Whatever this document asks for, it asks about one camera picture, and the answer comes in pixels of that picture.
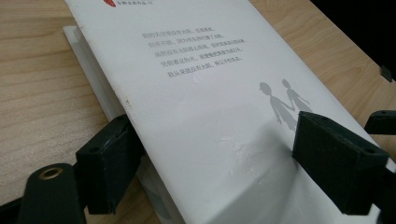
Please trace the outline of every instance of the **booklet cover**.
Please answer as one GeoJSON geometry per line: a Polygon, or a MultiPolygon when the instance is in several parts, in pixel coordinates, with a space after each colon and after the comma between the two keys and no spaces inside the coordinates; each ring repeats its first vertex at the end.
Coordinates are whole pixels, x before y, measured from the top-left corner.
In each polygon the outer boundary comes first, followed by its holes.
{"type": "Polygon", "coordinates": [[[293,160],[299,111],[374,142],[241,0],[66,0],[186,223],[375,223],[293,160]]]}

